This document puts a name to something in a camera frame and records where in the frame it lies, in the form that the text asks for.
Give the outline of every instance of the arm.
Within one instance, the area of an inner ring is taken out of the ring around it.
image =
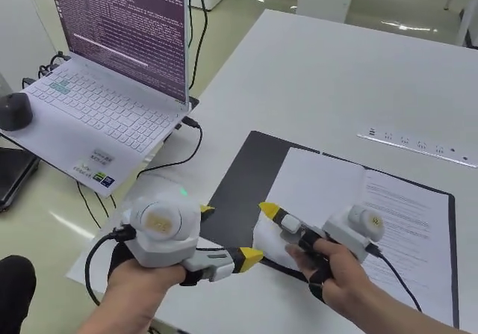
[[[323,284],[323,299],[338,314],[367,334],[459,334],[453,329],[395,300],[374,285],[352,253],[323,239],[314,249],[329,257],[334,279]],[[317,270],[297,246],[286,250],[308,279]]]
[[[77,334],[145,333],[169,288],[183,282],[181,266],[149,269],[135,259],[118,266],[105,296]]]

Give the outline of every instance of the paper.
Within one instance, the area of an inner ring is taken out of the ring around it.
[[[279,204],[311,226],[321,227],[347,203],[358,201],[364,175],[362,166],[289,149],[265,200]],[[254,228],[253,246],[263,250],[268,259],[296,270],[294,260],[284,250],[286,242],[279,237],[280,232],[261,213]]]
[[[368,170],[361,204],[382,215],[385,235],[379,246],[423,312],[452,326],[448,196]],[[364,268],[379,287],[415,307],[382,260],[368,256]]]
[[[448,196],[394,177],[300,149],[290,149],[266,199],[309,225],[321,227],[334,213],[360,203],[379,212],[383,253],[418,299],[423,312],[453,325]],[[297,269],[285,252],[281,229],[264,214],[254,228],[255,248],[274,262]],[[414,306],[380,259],[368,256],[370,279],[396,299]]]

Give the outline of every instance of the laptop keyboard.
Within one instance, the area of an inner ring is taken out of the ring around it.
[[[174,120],[71,70],[52,73],[28,92],[138,152]]]

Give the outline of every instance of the white table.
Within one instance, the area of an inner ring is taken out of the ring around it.
[[[193,113],[205,133],[199,153],[162,174],[207,202],[249,132],[259,130],[454,194],[461,326],[476,333],[478,172],[356,133],[363,125],[392,124],[477,144],[477,64],[478,54],[469,49],[266,11]],[[155,161],[187,157],[196,136],[181,130]],[[93,287],[100,291],[111,248],[93,260]],[[78,281],[83,258],[70,272]],[[194,334],[358,332],[303,283],[263,265],[221,282],[173,288],[157,318]]]

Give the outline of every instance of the laptop screen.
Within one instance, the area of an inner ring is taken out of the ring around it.
[[[185,0],[55,3],[71,52],[185,102]]]

